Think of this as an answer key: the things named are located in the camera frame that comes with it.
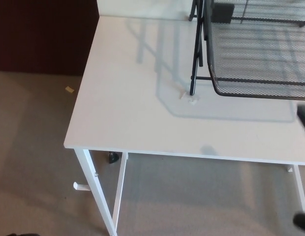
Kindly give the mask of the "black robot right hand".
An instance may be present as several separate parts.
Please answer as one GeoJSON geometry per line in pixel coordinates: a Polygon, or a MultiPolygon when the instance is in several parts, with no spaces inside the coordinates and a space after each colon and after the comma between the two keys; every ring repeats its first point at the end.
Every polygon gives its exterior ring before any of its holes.
{"type": "MultiPolygon", "coordinates": [[[[305,104],[297,105],[297,117],[305,130],[305,104]]],[[[293,224],[305,232],[305,212],[296,213],[293,217],[293,224]]]]}

